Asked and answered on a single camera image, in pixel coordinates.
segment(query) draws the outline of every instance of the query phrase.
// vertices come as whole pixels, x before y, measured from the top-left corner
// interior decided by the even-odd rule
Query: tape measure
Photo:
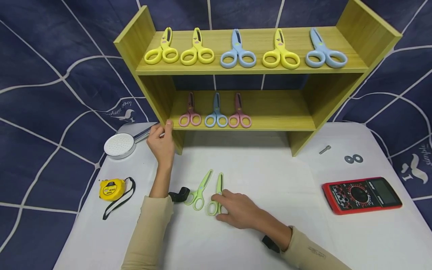
[[[132,187],[130,190],[124,192],[126,190],[126,180],[129,179],[132,182]],[[99,189],[99,197],[103,200],[110,201],[108,207],[105,209],[104,215],[102,217],[103,220],[106,220],[111,214],[112,211],[116,210],[123,204],[125,204],[134,194],[135,192],[135,181],[132,177],[128,177],[126,179],[111,179],[111,180],[103,180],[100,183],[100,189]],[[123,200],[118,205],[116,205],[114,208],[112,208],[111,211],[107,212],[113,205],[115,205],[123,196],[128,194],[132,191],[132,194],[129,198]]]
[[[126,190],[126,181],[123,179],[104,180],[100,183],[99,197],[102,200],[115,201],[123,196]]]

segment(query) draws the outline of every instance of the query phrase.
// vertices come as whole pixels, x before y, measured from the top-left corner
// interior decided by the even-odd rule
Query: green scissors
[[[220,173],[217,178],[217,184],[216,184],[216,193],[222,195],[223,190],[223,173]],[[210,212],[211,206],[215,206],[215,211]],[[222,209],[222,205],[216,201],[211,201],[209,205],[207,206],[207,214],[210,216],[215,216],[216,214],[220,214]]]
[[[200,211],[203,206],[204,206],[204,198],[203,198],[203,191],[206,189],[206,186],[210,180],[210,177],[212,176],[213,170],[209,170],[209,172],[206,174],[206,176],[204,176],[204,179],[201,181],[200,186],[198,187],[198,190],[189,193],[189,195],[192,195],[192,201],[190,201],[189,203],[184,202],[186,205],[191,205],[193,204],[194,210],[196,211]],[[201,204],[201,206],[199,208],[197,208],[197,202],[202,200],[203,204]]]

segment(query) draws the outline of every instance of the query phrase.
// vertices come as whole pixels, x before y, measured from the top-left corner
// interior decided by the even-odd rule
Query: black clip
[[[270,239],[267,235],[261,240],[264,245],[266,245],[269,249],[273,250],[276,253],[280,253],[279,247]]]
[[[179,193],[168,192],[168,195],[171,196],[171,200],[173,203],[182,203],[187,200],[190,191],[191,190],[189,188],[182,187]]]

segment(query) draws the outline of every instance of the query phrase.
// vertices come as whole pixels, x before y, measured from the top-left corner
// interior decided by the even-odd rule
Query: yellow tape measure
[[[99,197],[107,201],[115,201],[123,196],[126,190],[126,181],[123,179],[104,180],[100,183]]]

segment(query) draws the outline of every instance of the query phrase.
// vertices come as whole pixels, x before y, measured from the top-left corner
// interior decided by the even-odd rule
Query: navy blue fabric backdrop
[[[156,121],[113,45],[156,29],[335,25],[347,0],[0,0],[0,265],[51,269],[126,122]],[[331,121],[364,123],[432,225],[432,2],[365,0],[404,36]],[[178,89],[299,89],[304,75],[174,77]]]

